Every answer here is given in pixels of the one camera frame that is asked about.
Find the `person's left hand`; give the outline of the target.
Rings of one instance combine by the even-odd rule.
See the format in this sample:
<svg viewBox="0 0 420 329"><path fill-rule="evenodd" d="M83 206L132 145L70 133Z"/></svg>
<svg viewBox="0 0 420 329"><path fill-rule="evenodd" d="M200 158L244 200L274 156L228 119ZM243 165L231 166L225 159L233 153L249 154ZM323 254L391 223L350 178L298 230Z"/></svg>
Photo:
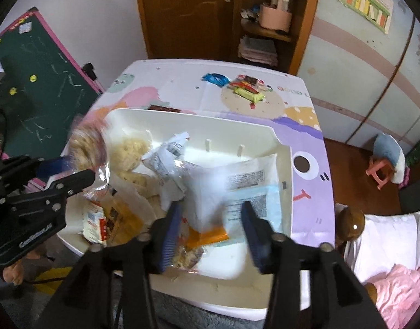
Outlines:
<svg viewBox="0 0 420 329"><path fill-rule="evenodd" d="M41 257L38 250L28 253L25 258L29 260L37 260ZM22 284L24 278L23 260L20 259L11 266L6 267L2 272L2 278L6 283L18 286Z"/></svg>

